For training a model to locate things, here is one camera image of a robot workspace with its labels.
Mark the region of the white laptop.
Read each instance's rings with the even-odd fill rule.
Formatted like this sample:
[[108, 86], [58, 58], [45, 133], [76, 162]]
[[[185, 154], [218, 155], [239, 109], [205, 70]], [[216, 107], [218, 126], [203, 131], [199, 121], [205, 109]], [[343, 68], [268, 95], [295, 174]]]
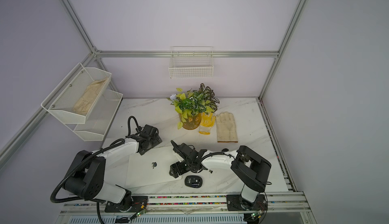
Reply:
[[144, 155], [129, 156], [125, 187], [136, 188], [180, 180], [170, 175], [170, 166], [181, 158], [172, 147], [151, 149]]

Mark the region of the black wireless mouse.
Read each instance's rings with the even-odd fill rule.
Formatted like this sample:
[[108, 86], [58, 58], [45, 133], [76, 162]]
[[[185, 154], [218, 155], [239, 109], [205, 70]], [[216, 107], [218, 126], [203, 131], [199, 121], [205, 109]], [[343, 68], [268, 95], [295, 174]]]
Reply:
[[198, 189], [203, 185], [203, 180], [200, 176], [189, 175], [185, 178], [184, 184], [187, 187]]

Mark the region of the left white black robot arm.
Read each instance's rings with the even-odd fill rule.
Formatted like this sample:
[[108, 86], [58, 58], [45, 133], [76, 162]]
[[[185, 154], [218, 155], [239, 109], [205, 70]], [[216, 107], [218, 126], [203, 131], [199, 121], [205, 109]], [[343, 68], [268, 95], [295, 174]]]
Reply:
[[65, 203], [76, 200], [92, 201], [96, 203], [96, 212], [99, 222], [104, 221], [101, 216], [100, 204], [112, 204], [119, 211], [126, 212], [134, 206], [131, 191], [117, 184], [106, 183], [106, 164], [112, 163], [119, 157], [132, 154], [144, 155], [156, 147], [162, 140], [159, 130], [151, 125], [141, 127], [136, 125], [136, 132], [131, 132], [131, 121], [127, 120], [128, 134], [125, 138], [115, 140], [106, 148], [94, 152], [80, 151], [76, 154], [66, 175], [55, 187], [50, 195], [52, 203]]

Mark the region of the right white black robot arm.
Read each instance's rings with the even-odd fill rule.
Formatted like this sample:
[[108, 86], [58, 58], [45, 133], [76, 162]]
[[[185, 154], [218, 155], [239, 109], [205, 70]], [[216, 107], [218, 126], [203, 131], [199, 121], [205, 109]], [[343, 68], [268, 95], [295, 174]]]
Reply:
[[215, 169], [230, 169], [243, 183], [241, 199], [253, 204], [259, 194], [271, 185], [268, 177], [271, 163], [248, 146], [240, 146], [236, 151], [213, 152], [206, 149], [197, 151], [185, 143], [178, 145], [171, 141], [173, 151], [182, 160], [170, 166], [169, 174], [174, 178], [191, 172], [193, 174]]

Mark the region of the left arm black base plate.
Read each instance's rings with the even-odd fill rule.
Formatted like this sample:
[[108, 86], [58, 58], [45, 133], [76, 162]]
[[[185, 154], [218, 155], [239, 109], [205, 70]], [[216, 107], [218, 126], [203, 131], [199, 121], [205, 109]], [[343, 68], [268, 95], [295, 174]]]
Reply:
[[107, 203], [104, 212], [106, 213], [114, 213], [114, 212], [140, 212], [143, 209], [146, 209], [148, 203], [148, 196], [131, 196], [125, 198], [120, 203]]

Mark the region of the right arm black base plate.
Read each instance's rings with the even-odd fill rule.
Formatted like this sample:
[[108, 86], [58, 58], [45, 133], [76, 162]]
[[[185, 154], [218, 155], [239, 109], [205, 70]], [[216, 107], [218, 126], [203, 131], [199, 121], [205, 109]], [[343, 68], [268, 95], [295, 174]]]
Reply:
[[268, 209], [265, 195], [259, 194], [254, 202], [243, 199], [241, 195], [227, 195], [228, 211], [265, 211]]

